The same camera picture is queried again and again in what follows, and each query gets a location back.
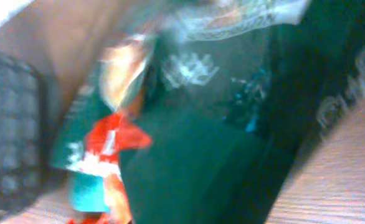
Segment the green Nescafe coffee bag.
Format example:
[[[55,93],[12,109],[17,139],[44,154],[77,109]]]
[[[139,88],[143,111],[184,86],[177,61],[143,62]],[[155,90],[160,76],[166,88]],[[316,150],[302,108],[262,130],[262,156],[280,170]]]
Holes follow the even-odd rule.
[[[139,1],[49,164],[101,223],[263,223],[365,97],[365,1]]]

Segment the grey plastic laundry basket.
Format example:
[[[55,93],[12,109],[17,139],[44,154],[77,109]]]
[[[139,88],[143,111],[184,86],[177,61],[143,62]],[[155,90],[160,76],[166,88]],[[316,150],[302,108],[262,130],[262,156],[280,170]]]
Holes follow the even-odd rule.
[[[42,191],[43,86],[33,66],[0,52],[0,214]]]

